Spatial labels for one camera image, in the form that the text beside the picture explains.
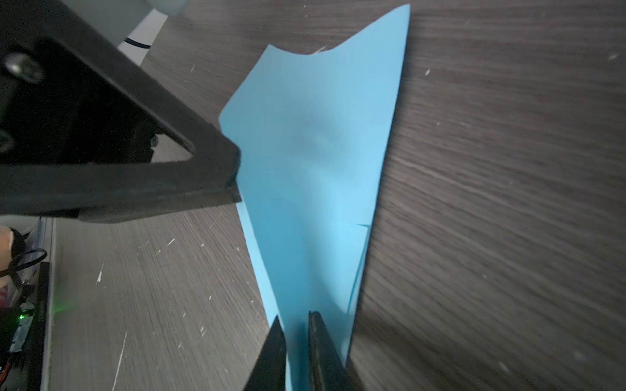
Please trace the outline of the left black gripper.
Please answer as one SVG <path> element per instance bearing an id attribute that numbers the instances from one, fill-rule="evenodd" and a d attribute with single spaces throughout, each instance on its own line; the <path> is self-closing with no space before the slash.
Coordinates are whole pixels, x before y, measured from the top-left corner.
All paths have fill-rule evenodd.
<path id="1" fill-rule="evenodd" d="M 2 2 L 2 213 L 115 223 L 231 204 L 240 162 L 62 2 Z"/>

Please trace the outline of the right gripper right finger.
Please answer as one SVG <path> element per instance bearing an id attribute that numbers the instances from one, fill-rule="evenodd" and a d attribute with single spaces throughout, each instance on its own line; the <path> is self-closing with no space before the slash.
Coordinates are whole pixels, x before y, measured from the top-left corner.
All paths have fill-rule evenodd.
<path id="1" fill-rule="evenodd" d="M 322 315 L 309 313 L 308 356 L 310 390 L 357 391 L 360 388 L 347 374 L 339 358 Z"/>

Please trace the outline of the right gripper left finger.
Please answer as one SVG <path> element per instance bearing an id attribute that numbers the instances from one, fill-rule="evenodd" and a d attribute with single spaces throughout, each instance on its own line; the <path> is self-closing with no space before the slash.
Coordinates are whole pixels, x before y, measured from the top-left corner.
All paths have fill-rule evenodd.
<path id="1" fill-rule="evenodd" d="M 287 344 L 275 317 L 244 391 L 285 391 Z"/>

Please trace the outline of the light blue paper sheet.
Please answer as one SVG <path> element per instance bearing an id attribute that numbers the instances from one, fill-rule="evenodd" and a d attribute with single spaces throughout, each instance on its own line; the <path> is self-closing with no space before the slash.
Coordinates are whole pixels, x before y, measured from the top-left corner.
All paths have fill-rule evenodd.
<path id="1" fill-rule="evenodd" d="M 289 390 L 310 387 L 311 312 L 347 361 L 410 16 L 403 5 L 311 55 L 268 46 L 219 117 L 241 150 L 237 210 Z"/>

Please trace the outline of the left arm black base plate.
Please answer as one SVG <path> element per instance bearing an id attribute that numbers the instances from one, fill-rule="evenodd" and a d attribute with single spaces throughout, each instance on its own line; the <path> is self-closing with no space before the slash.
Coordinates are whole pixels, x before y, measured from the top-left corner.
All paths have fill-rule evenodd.
<path id="1" fill-rule="evenodd" d="M 47 313 L 50 285 L 50 263 L 41 262 L 34 302 L 34 318 L 29 334 L 27 348 L 25 390 L 39 391 L 42 387 L 43 367 L 46 348 Z"/>

